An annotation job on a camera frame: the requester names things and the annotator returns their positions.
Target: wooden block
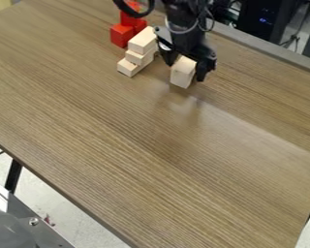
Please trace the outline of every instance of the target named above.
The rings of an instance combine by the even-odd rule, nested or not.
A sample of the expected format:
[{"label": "wooden block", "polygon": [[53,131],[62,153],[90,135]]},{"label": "wooden block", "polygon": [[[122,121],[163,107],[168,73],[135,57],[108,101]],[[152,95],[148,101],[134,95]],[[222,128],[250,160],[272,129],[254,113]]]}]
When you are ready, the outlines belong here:
[{"label": "wooden block", "polygon": [[144,64],[138,66],[134,63],[131,63],[126,58],[123,58],[117,63],[117,71],[126,75],[127,77],[133,77],[147,65],[149,65],[154,60],[154,56],[149,56],[145,61]]},{"label": "wooden block", "polygon": [[157,51],[157,47],[155,46],[151,50],[149,50],[145,55],[138,54],[136,52],[133,52],[131,50],[127,50],[125,52],[125,58],[130,61],[131,63],[134,63],[136,65],[142,66],[148,61],[149,56],[154,57],[154,53]]},{"label": "wooden block", "polygon": [[134,28],[116,24],[110,28],[110,40],[119,47],[126,47],[129,40],[134,36]]},{"label": "wooden block", "polygon": [[196,72],[196,65],[196,61],[181,56],[170,69],[170,83],[187,89]]},{"label": "wooden block", "polygon": [[144,55],[156,46],[154,28],[148,26],[129,41],[129,50]]}]

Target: black equipment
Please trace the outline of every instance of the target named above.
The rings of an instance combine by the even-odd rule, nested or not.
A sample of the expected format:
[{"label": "black equipment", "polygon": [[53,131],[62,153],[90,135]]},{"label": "black equipment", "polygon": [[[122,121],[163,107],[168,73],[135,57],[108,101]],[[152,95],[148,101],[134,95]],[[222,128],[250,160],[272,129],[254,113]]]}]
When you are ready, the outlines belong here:
[{"label": "black equipment", "polygon": [[303,0],[241,0],[236,28],[279,44],[287,24]]},{"label": "black equipment", "polygon": [[[138,13],[124,0],[113,0],[117,7],[134,18],[150,14],[155,0],[148,1],[148,9]],[[205,32],[214,25],[207,0],[162,0],[166,10],[166,26],[155,27],[160,53],[167,65],[172,66],[179,54],[197,61],[197,81],[204,81],[206,74],[216,68],[217,56],[206,42]],[[207,25],[207,18],[212,24]]]}]

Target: screw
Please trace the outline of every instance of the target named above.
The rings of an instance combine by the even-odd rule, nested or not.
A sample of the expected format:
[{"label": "screw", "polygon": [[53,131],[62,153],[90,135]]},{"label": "screw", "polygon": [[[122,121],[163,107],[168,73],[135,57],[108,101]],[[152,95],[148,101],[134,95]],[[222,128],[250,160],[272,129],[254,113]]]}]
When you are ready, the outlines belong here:
[{"label": "screw", "polygon": [[30,226],[35,227],[35,226],[37,226],[39,224],[39,219],[38,218],[31,218],[30,221],[28,222],[28,224]]}]

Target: stacked wooden blocks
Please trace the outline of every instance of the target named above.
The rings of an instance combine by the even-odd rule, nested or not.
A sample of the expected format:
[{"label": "stacked wooden blocks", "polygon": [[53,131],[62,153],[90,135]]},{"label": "stacked wooden blocks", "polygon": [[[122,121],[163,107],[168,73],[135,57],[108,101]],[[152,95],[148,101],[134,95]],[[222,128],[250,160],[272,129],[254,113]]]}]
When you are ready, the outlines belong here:
[{"label": "stacked wooden blocks", "polygon": [[[136,12],[140,10],[138,2],[130,1],[127,3]],[[137,35],[147,26],[147,21],[141,18],[133,18],[124,12],[120,12],[120,23],[111,26],[110,40],[119,47],[126,47],[129,40]]]},{"label": "stacked wooden blocks", "polygon": [[154,60],[157,51],[156,35],[152,27],[146,27],[128,43],[125,58],[117,64],[117,71],[133,77]]},{"label": "stacked wooden blocks", "polygon": [[170,83],[187,89],[193,80],[193,76],[196,72],[196,65],[196,61],[181,56],[171,67]]}]

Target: red object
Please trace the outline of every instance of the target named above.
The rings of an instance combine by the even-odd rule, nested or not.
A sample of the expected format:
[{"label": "red object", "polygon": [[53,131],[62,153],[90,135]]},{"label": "red object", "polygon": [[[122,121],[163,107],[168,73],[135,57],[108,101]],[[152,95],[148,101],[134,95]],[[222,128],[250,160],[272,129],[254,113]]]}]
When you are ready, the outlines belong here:
[{"label": "red object", "polygon": [[[136,12],[140,10],[140,4],[138,2],[128,2],[127,3],[131,9],[134,9]],[[124,12],[120,12],[120,23],[123,26],[136,26],[139,23],[137,18],[131,17]]]},{"label": "red object", "polygon": [[137,35],[147,26],[147,21],[145,19],[139,19],[137,25],[134,26],[135,34]]},{"label": "red object", "polygon": [[121,24],[116,24],[110,28],[111,42],[122,48],[126,47],[134,35],[134,28],[131,26],[127,27]]},{"label": "red object", "polygon": [[123,26],[135,26],[138,24],[138,19],[134,17],[130,17],[124,12],[120,12],[120,23]]}]

